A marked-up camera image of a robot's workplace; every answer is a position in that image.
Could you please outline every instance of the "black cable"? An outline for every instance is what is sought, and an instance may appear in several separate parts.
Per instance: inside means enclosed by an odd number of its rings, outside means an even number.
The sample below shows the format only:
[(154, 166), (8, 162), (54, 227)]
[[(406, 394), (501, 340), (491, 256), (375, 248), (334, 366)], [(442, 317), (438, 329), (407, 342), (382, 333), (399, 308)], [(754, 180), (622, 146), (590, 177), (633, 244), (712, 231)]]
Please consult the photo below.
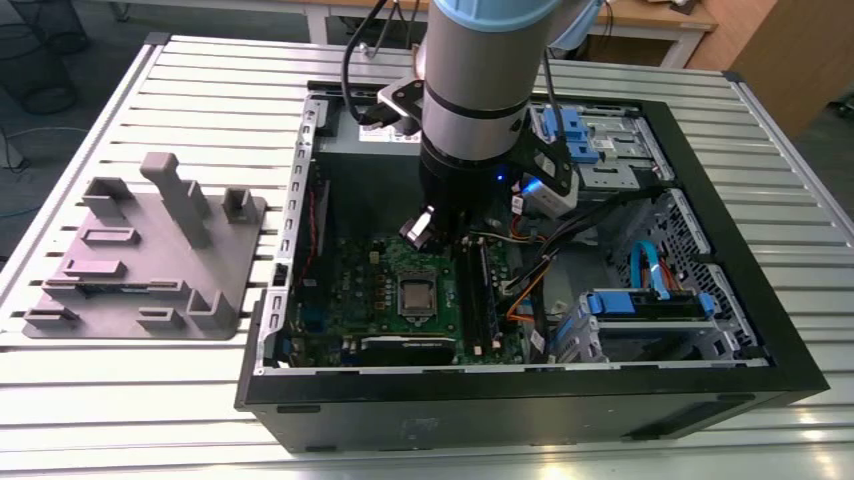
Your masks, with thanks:
[(413, 29), (415, 28), (415, 15), (418, 15), (418, 8), (422, 5), (422, 0), (415, 0), (415, 10), (413, 10), (413, 16), (410, 17), (410, 27), (406, 29), (406, 49), (413, 48)]
[(353, 103), (353, 95), (350, 91), (350, 59), (353, 57), (353, 51), (357, 49), (357, 45), (359, 45), (359, 41), (362, 40), (365, 29), (367, 28), (369, 23), (371, 23), (377, 18), (377, 14), (386, 6), (387, 1), (389, 0), (377, 1), (377, 5), (374, 5), (374, 8), (369, 12), (369, 15), (359, 25), (357, 32), (353, 34), (353, 37), (350, 37), (350, 42), (347, 43), (347, 48), (345, 49), (345, 58), (342, 60), (342, 94), (345, 97), (345, 106), (347, 108), (347, 111), (350, 112), (350, 115), (353, 115), (353, 118), (358, 123), (362, 122), (362, 114), (357, 110), (357, 106)]
[(410, 38), (410, 22), (406, 21), (406, 18), (403, 18), (403, 8), (401, 7), (401, 3), (395, 2), (395, 7), (398, 10), (398, 18), (401, 19), (401, 22), (403, 23), (403, 28), (406, 29), (406, 38)]
[(551, 80), (551, 65), (549, 65), (549, 49), (543, 50), (543, 74), (546, 77), (546, 92), (549, 93), (549, 103), (555, 111), (558, 120), (558, 144), (566, 145), (566, 130), (563, 129), (563, 115), (561, 114), (561, 104), (555, 98), (555, 86)]
[(537, 252), (537, 256), (534, 258), (535, 263), (522, 270), (523, 273), (521, 273), (519, 276), (511, 280), (506, 288), (514, 288), (525, 280), (537, 276), (542, 269), (549, 266), (549, 263), (551, 262), (554, 257), (558, 255), (563, 244), (569, 243), (573, 238), (575, 238), (575, 235), (597, 226), (620, 206), (636, 200), (658, 197), (664, 192), (665, 187), (657, 185), (634, 192), (618, 193), (616, 195), (612, 195), (612, 197), (609, 197), (609, 199), (599, 203), (595, 207), (563, 222), (563, 224), (558, 227), (555, 233), (551, 234), (549, 240), (546, 240), (546, 243), (543, 243), (539, 251)]
[(395, 2), (391, 6), (391, 12), (389, 12), (389, 19), (386, 20), (386, 24), (383, 25), (383, 30), (379, 32), (379, 38), (377, 39), (377, 45), (374, 46), (374, 51), (369, 55), (369, 58), (374, 58), (379, 53), (379, 49), (383, 46), (383, 41), (386, 40), (386, 35), (389, 34), (389, 30), (391, 30), (391, 24), (395, 18), (395, 11), (401, 13), (401, 4)]
[(605, 30), (602, 32), (603, 36), (602, 36), (602, 40), (597, 44), (597, 47), (599, 48), (601, 52), (603, 52), (605, 49), (607, 48), (612, 40), (612, 35), (614, 33), (614, 7), (612, 7), (612, 2), (609, 2), (609, 0), (605, 0), (605, 9), (607, 12), (607, 18), (605, 21)]
[(2, 125), (0, 125), (0, 135), (3, 136), (3, 147), (6, 149), (4, 157), (3, 157), (6, 158), (6, 165), (10, 169), (10, 172), (12, 172), (15, 175), (20, 175), (22, 173), (24, 173), (24, 170), (30, 168), (30, 160), (24, 158), (22, 160), (22, 163), (18, 164), (18, 167), (12, 166), (12, 149), (10, 147), (10, 137), (6, 134), (6, 128), (3, 128)]

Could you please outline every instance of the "wooden desk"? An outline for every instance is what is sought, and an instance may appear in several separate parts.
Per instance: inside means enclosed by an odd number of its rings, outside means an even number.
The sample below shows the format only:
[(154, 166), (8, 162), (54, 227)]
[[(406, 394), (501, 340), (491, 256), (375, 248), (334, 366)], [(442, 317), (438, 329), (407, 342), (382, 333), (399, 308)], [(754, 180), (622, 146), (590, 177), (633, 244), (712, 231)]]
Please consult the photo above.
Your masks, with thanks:
[[(326, 36), (326, 18), (330, 16), (365, 17), (377, 3), (375, 0), (290, 0), (307, 7), (311, 43), (329, 43)], [(415, 0), (401, 0), (401, 7), (413, 11)], [(698, 5), (692, 15), (684, 15), (670, 9), (670, 4), (649, 3), (646, 0), (614, 0), (614, 29), (616, 37), (649, 38), (673, 42), (661, 66), (682, 68), (692, 58), (692, 54), (706, 32), (713, 31), (718, 22)], [(430, 0), (422, 0), (418, 21), (427, 21)], [(603, 7), (597, 18), (597, 25), (591, 33), (605, 34), (607, 23), (607, 9)]]
[[(306, 15), (309, 21), (310, 42), (329, 44), (326, 21), (329, 17), (365, 17), (374, 7), (375, 0), (131, 0), (130, 3), (175, 5), (197, 8), (223, 8), (266, 12), (289, 12)], [(415, 8), (415, 0), (401, 0), (401, 6), (409, 12)], [(717, 27), (717, 22), (702, 5), (692, 15), (670, 10), (666, 4), (650, 4), (646, 0), (614, 0), (616, 37), (669, 40), (673, 46), (668, 52), (662, 67), (682, 68), (694, 53), (704, 34)], [(422, 0), (417, 21), (427, 21), (430, 0)], [(606, 9), (599, 12), (597, 25), (591, 33), (605, 34), (607, 21)]]

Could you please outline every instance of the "blue drive bracket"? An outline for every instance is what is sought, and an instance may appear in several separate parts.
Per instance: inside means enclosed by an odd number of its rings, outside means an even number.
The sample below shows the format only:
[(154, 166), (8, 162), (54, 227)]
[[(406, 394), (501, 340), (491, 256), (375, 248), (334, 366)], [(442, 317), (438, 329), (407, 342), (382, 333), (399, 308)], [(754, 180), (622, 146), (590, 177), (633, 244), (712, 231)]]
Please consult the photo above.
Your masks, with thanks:
[[(573, 161), (581, 164), (598, 163), (602, 156), (590, 145), (590, 130), (582, 121), (578, 110), (561, 108), (563, 118), (563, 133), (566, 134), (566, 146), (570, 149)], [(543, 110), (543, 134), (546, 137), (558, 136), (558, 118), (551, 108)]]

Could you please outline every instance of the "aluminum table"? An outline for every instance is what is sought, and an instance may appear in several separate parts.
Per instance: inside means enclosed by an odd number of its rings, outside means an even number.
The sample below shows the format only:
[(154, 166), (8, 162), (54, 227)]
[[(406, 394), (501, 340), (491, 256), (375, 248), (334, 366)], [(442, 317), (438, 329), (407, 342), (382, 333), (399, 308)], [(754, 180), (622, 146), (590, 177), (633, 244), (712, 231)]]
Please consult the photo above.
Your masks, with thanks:
[[(666, 101), (832, 390), (676, 441), (291, 455), (233, 408), (249, 311), (273, 263), (306, 82), (338, 80), (342, 48), (152, 35), (0, 273), (0, 473), (126, 478), (854, 478), (854, 228), (750, 90), (713, 72), (555, 62), (559, 94)], [(402, 51), (357, 55), (390, 82)], [(538, 89), (543, 88), (542, 77)], [(229, 341), (31, 340), (23, 312), (87, 214), (94, 176), (172, 151), (206, 193), (270, 205)]]

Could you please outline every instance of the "cable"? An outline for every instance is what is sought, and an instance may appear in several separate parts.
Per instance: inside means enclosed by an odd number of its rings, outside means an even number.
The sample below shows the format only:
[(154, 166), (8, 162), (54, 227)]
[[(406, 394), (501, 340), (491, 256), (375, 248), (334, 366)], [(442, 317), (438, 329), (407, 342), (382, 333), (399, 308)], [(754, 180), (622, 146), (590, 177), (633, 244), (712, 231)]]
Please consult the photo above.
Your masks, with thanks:
[(369, 12), (369, 15), (359, 25), (359, 28), (357, 28), (357, 32), (353, 34), (353, 37), (350, 37), (350, 42), (347, 43), (347, 48), (345, 49), (345, 58), (342, 60), (342, 95), (345, 97), (345, 106), (347, 108), (347, 111), (350, 112), (350, 115), (353, 115), (353, 118), (359, 124), (362, 124), (363, 115), (359, 113), (359, 111), (357, 110), (357, 106), (353, 103), (353, 94), (350, 91), (350, 59), (353, 57), (353, 51), (357, 49), (357, 45), (359, 45), (359, 41), (362, 40), (365, 29), (367, 28), (369, 23), (371, 23), (377, 19), (377, 14), (386, 6), (387, 1), (389, 0), (377, 1), (377, 5), (374, 5), (374, 8)]
[(503, 235), (499, 235), (498, 233), (482, 232), (479, 230), (470, 230), (469, 233), (473, 233), (475, 235), (481, 235), (482, 237), (498, 238), (499, 240), (503, 240), (505, 242), (510, 242), (510, 243), (521, 243), (521, 244), (527, 244), (529, 243), (527, 240), (522, 240), (522, 239), (518, 239), (518, 238), (510, 238), (510, 237), (506, 237)]
[(605, 9), (607, 12), (607, 18), (605, 21), (602, 40), (597, 43), (599, 51), (605, 51), (612, 40), (612, 34), (614, 33), (614, 7), (612, 7), (612, 2), (609, 0), (605, 0)]
[(549, 265), (554, 259), (561, 250), (562, 244), (573, 240), (575, 235), (581, 232), (593, 228), (621, 205), (636, 200), (654, 198), (664, 192), (665, 186), (657, 185), (633, 192), (618, 193), (612, 195), (607, 200), (599, 203), (594, 208), (570, 218), (558, 227), (555, 233), (549, 237), (549, 240), (546, 240), (546, 243), (543, 243), (535, 256), (537, 264), (530, 266), (527, 269), (523, 269), (525, 273), (519, 274), (519, 276), (510, 281), (506, 288), (514, 288), (519, 283), (537, 275), (539, 269), (545, 265)]
[(401, 15), (401, 20), (403, 20), (403, 23), (406, 24), (406, 19), (403, 18), (403, 13), (401, 12), (401, 4), (398, 2), (394, 2), (394, 5), (391, 6), (391, 12), (389, 12), (389, 19), (386, 19), (386, 24), (383, 25), (383, 30), (379, 32), (377, 45), (374, 46), (374, 50), (367, 54), (369, 58), (374, 58), (379, 53), (379, 49), (383, 46), (383, 41), (386, 40), (386, 35), (389, 34), (389, 30), (391, 30), (391, 23), (395, 18), (395, 12), (398, 12), (398, 14)]
[(566, 130), (563, 129), (563, 115), (561, 114), (561, 104), (555, 98), (555, 86), (551, 79), (551, 65), (549, 64), (549, 49), (543, 50), (543, 74), (546, 77), (546, 92), (549, 93), (549, 103), (555, 111), (558, 121), (558, 145), (566, 145)]
[(20, 217), (22, 215), (27, 215), (28, 213), (36, 212), (42, 209), (42, 205), (38, 207), (28, 208), (27, 210), (22, 210), (19, 212), (0, 213), (0, 219)]
[(6, 148), (4, 159), (6, 159), (6, 164), (7, 164), (7, 168), (10, 169), (10, 172), (12, 172), (16, 175), (20, 175), (24, 172), (24, 170), (30, 168), (30, 160), (26, 158), (22, 161), (22, 163), (18, 165), (18, 167), (12, 167), (12, 158), (10, 154), (10, 150), (11, 150), (10, 139), (28, 135), (35, 132), (47, 132), (47, 131), (56, 131), (56, 130), (90, 133), (87, 129), (76, 128), (76, 127), (38, 127), (38, 128), (31, 128), (30, 130), (24, 130), (23, 132), (16, 132), (12, 135), (7, 135), (6, 129), (3, 128), (3, 126), (0, 126), (0, 134), (3, 136), (3, 144)]
[(12, 166), (12, 148), (10, 147), (11, 137), (7, 136), (6, 128), (3, 128), (2, 125), (0, 125), (0, 135), (3, 136), (3, 147), (6, 149), (6, 152), (3, 154), (3, 158), (6, 159), (6, 165), (10, 169), (10, 172), (12, 172), (15, 175), (20, 175), (22, 173), (24, 173), (24, 170), (30, 168), (30, 160), (24, 158), (22, 160), (22, 163), (18, 164), (18, 167)]
[(413, 28), (415, 27), (415, 15), (418, 15), (418, 8), (422, 5), (422, 0), (415, 0), (415, 9), (413, 10), (413, 16), (410, 17), (410, 25), (406, 29), (406, 49), (413, 48)]
[(539, 281), (543, 279), (543, 277), (546, 276), (546, 272), (549, 271), (549, 265), (546, 266), (546, 268), (543, 269), (543, 271), (539, 273), (539, 275), (537, 276), (537, 278), (534, 280), (531, 280), (531, 283), (529, 283), (529, 286), (525, 287), (525, 290), (522, 291), (522, 294), (519, 295), (519, 297), (517, 298), (517, 301), (513, 303), (513, 305), (510, 306), (510, 309), (507, 310), (506, 313), (506, 317), (509, 319), (511, 319), (511, 317), (514, 317), (514, 311), (517, 310), (517, 308), (519, 307), (519, 304), (522, 303), (522, 300), (525, 300), (525, 297), (529, 296), (529, 293), (531, 293), (531, 290), (534, 289), (534, 287), (537, 286), (537, 284), (539, 283)]
[[(522, 215), (517, 215), (513, 217), (513, 222), (510, 222), (510, 236), (515, 239), (515, 240), (525, 240), (525, 243), (529, 243), (531, 240), (531, 237), (526, 237), (525, 235), (522, 235), (519, 233), (519, 231), (517, 230), (517, 224), (519, 223), (519, 220), (522, 219)], [(543, 235), (538, 235), (537, 236), (537, 241), (543, 243), (546, 242), (546, 237)]]

